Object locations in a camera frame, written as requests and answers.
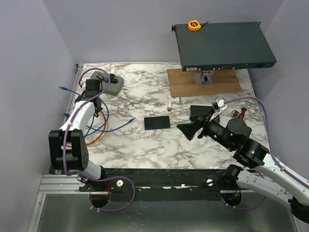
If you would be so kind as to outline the black TP-Link network switch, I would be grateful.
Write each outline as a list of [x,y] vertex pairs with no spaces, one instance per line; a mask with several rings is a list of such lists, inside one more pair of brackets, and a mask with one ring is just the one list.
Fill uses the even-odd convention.
[[204,119],[208,119],[206,122],[209,123],[211,116],[215,113],[212,106],[203,105],[191,105],[190,106],[190,121],[192,124],[196,124],[197,119],[201,116]]

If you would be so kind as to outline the red-brown handle tool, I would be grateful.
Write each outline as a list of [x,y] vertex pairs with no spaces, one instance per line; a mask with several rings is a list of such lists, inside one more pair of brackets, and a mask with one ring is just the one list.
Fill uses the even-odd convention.
[[239,112],[239,111],[237,111],[237,110],[233,110],[233,111],[231,112],[231,115],[232,115],[232,117],[234,117],[234,118],[241,118],[241,119],[244,119],[246,111],[247,111],[247,108],[246,108],[246,107],[242,107],[241,112]]

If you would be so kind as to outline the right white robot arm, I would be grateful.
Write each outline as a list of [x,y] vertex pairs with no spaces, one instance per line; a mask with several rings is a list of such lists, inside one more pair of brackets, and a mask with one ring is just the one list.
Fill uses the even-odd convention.
[[264,175],[259,177],[237,165],[229,165],[222,177],[222,184],[227,189],[236,186],[253,190],[282,205],[289,206],[293,216],[308,223],[309,188],[304,178],[295,181],[284,166],[270,151],[259,142],[250,138],[252,129],[241,118],[232,118],[223,127],[211,115],[194,116],[189,123],[178,124],[177,128],[191,141],[198,130],[198,138],[210,137],[234,152],[233,158],[245,167]]

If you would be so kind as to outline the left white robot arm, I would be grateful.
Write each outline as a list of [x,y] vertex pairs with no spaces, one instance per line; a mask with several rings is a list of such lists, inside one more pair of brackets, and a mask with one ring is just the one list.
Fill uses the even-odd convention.
[[99,98],[102,91],[100,80],[87,80],[85,90],[75,99],[70,117],[60,129],[51,130],[48,135],[52,168],[91,179],[90,185],[97,191],[106,188],[107,179],[102,174],[103,168],[89,159],[84,130],[90,118],[102,110]]

